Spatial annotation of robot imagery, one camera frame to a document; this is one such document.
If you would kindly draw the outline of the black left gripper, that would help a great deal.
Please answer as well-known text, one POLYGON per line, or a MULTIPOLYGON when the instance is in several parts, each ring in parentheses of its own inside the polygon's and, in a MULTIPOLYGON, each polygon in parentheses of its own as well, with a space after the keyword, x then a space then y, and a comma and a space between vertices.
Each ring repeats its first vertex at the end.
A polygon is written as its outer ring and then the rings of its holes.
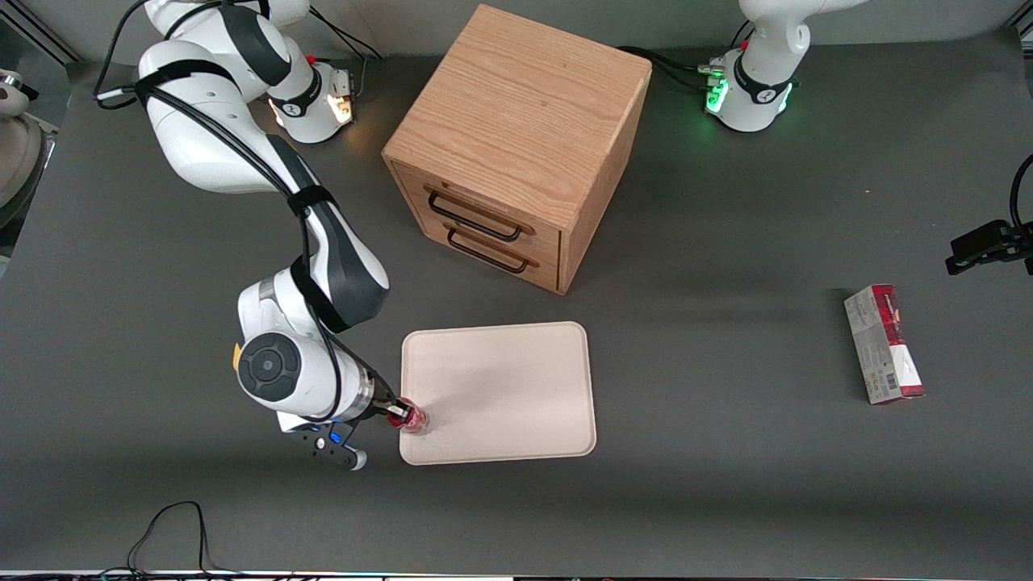
POLYGON ((1031 224, 1010 225, 996 219, 967 232, 951 242, 951 252, 945 258, 948 275, 956 276, 993 262, 1021 261, 1026 272, 1033 275, 1031 224))

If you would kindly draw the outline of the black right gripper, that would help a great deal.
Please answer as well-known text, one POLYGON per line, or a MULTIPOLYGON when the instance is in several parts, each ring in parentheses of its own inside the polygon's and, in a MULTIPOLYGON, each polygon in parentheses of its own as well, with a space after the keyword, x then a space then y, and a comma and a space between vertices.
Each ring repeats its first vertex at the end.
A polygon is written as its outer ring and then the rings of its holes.
POLYGON ((371 402, 366 409, 366 418, 371 419, 373 416, 385 416, 385 420, 387 420, 392 427, 402 428, 404 426, 404 417, 400 415, 409 415, 413 409, 414 406, 411 401, 395 396, 392 388, 387 385, 374 385, 371 402))

